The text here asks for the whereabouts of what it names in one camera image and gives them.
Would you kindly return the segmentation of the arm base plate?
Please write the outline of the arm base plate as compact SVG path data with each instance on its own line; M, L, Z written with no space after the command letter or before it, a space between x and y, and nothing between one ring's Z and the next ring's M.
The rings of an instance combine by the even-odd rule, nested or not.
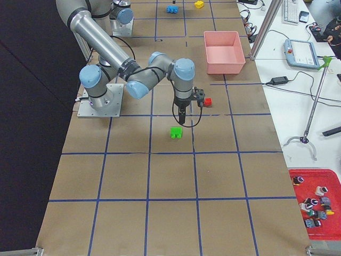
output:
M91 98L84 89L77 116L78 118L118 118L123 95L123 84L108 83L106 94L100 98Z
M134 19L127 24L122 24L116 19L111 19L112 35L117 37L131 37L133 32L133 21Z

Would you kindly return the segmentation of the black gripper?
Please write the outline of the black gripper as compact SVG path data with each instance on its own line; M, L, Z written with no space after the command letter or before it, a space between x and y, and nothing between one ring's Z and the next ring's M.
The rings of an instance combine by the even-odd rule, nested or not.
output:
M181 99L175 97L174 103L178 106L178 123L184 125L186 120L186 108L191 103L191 98Z

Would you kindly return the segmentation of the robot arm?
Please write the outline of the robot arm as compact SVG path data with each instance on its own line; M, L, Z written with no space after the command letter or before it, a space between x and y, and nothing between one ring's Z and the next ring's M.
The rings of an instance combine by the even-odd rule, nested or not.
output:
M131 1L113 0L111 3L111 12L109 14L110 24L113 31L131 23L134 14L131 9Z
M177 122L184 125L186 108L198 98L193 87L195 65L191 59L171 59L154 52L146 68L131 58L98 24L99 19L113 18L122 24L130 23L133 11L129 1L57 1L56 7L64 24L79 34L99 54L97 65L88 65L79 73L94 107L96 100L108 97L106 83L119 76L126 81L126 90L133 98L147 95L162 79L173 87L173 104L178 106Z

